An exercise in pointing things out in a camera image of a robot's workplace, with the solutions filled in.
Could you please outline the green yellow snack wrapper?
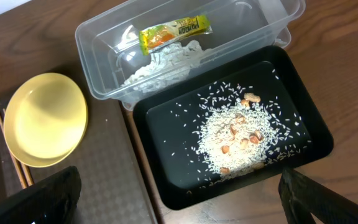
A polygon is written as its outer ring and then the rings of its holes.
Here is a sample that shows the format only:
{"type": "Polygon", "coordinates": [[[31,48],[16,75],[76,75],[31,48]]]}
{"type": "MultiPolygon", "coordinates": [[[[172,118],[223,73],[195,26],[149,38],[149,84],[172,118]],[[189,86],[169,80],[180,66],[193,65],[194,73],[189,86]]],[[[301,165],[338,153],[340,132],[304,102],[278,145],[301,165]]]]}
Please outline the green yellow snack wrapper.
{"type": "Polygon", "coordinates": [[[212,33],[211,23],[205,14],[185,17],[148,27],[139,32],[140,49],[144,55],[193,35],[212,33]]]}

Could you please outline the rice and peanut scraps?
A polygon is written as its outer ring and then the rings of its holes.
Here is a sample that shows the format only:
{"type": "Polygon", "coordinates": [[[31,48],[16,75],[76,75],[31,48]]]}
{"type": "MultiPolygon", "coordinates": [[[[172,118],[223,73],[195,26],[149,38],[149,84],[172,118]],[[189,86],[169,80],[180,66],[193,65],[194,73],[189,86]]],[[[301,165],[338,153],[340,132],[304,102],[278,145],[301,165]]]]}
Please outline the rice and peanut scraps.
{"type": "Polygon", "coordinates": [[[235,73],[152,111],[162,166],[180,188],[208,186],[301,154],[312,143],[272,67],[235,73]]]}

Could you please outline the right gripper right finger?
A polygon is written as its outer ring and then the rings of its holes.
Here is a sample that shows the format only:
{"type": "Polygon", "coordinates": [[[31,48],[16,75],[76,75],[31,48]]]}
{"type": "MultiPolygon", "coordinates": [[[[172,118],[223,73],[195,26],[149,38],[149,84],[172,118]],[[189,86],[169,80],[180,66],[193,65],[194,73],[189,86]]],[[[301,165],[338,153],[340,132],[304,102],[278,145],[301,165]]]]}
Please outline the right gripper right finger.
{"type": "Polygon", "coordinates": [[[290,224],[358,223],[358,204],[333,192],[307,176],[284,168],[278,192],[290,224]]]}

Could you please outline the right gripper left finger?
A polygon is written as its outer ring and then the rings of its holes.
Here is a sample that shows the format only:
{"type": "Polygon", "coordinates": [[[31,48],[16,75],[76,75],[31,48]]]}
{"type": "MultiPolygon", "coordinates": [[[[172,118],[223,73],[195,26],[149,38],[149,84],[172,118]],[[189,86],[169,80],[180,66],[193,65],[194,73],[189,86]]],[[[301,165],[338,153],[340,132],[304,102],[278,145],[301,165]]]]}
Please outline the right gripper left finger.
{"type": "Polygon", "coordinates": [[[71,223],[81,178],[69,166],[0,202],[0,223],[71,223]]]}

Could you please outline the white napkin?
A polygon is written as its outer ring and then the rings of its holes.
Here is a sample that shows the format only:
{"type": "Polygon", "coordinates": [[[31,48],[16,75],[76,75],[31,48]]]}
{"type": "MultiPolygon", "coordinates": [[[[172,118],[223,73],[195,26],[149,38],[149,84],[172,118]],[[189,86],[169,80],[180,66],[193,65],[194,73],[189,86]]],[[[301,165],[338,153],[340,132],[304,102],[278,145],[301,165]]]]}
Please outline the white napkin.
{"type": "Polygon", "coordinates": [[[154,76],[156,73],[166,72],[159,77],[154,77],[141,83],[134,90],[149,93],[164,89],[172,84],[185,80],[191,68],[200,65],[200,57],[210,49],[203,50],[197,40],[191,40],[186,46],[180,42],[170,44],[159,51],[151,53],[151,61],[148,65],[140,67],[124,81],[122,86],[130,85],[142,79],[154,76]]]}

